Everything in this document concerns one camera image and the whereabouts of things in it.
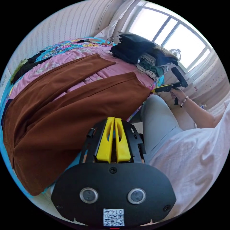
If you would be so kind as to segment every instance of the sticker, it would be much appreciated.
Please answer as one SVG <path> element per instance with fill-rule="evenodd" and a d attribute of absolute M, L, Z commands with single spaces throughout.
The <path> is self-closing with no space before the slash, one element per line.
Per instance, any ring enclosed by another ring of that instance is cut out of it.
<path fill-rule="evenodd" d="M 103 224 L 107 227 L 124 226 L 124 209 L 103 209 Z"/>

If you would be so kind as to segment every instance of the hand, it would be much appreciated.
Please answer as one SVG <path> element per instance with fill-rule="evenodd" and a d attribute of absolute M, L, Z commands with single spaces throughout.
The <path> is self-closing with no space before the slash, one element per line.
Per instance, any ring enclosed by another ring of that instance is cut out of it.
<path fill-rule="evenodd" d="M 186 98 L 186 94 L 182 90 L 180 90 L 180 89 L 176 90 L 176 89 L 171 88 L 170 94 L 171 94 L 171 97 L 173 99 L 175 99 L 175 98 L 178 99 L 178 104 L 179 105 L 181 105 L 181 103 L 183 102 L 183 100 Z"/>

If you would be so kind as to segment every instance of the bracelet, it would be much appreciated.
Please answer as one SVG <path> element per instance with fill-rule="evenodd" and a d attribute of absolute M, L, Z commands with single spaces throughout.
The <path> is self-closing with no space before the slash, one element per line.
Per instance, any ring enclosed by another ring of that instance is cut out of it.
<path fill-rule="evenodd" d="M 183 108 L 183 104 L 187 101 L 187 99 L 189 98 L 189 96 L 187 96 L 181 103 L 180 107 Z"/>

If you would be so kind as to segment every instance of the pink blanket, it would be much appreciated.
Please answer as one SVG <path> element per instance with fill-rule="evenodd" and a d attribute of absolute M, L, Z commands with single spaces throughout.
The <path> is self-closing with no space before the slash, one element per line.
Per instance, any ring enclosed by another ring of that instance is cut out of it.
<path fill-rule="evenodd" d="M 67 62 L 76 60 L 81 57 L 85 57 L 91 54 L 98 53 L 102 58 L 116 62 L 115 65 L 109 66 L 96 74 L 88 77 L 84 81 L 78 83 L 77 85 L 71 87 L 67 92 L 59 95 L 59 97 L 65 95 L 66 93 L 73 91 L 85 84 L 91 83 L 96 80 L 103 78 L 111 77 L 114 75 L 119 75 L 128 72 L 134 72 L 139 79 L 139 81 L 146 87 L 153 89 L 155 87 L 154 81 L 144 73 L 141 73 L 135 65 L 124 62 L 121 59 L 115 58 L 112 56 L 112 53 L 109 51 L 110 47 L 86 47 L 81 49 L 73 49 L 62 54 L 53 56 L 51 59 L 35 66 L 33 69 L 28 71 L 22 79 L 20 79 L 12 88 L 9 95 L 9 99 L 14 99 L 30 82 L 35 80 L 37 77 L 41 76 L 47 71 L 50 71 L 57 66 L 63 65 Z"/>

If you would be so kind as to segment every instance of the person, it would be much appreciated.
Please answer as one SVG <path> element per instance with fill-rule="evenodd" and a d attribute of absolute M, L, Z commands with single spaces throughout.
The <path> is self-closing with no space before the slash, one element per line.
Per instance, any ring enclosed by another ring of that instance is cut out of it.
<path fill-rule="evenodd" d="M 178 98 L 179 106 L 198 128 L 183 131 L 158 95 L 149 96 L 137 114 L 138 119 L 130 121 L 143 122 L 146 164 L 168 177 L 176 195 L 177 201 L 164 220 L 186 212 L 207 193 L 230 149 L 230 99 L 224 103 L 225 111 L 214 117 L 182 90 L 171 89 L 170 94 L 173 99 Z"/>

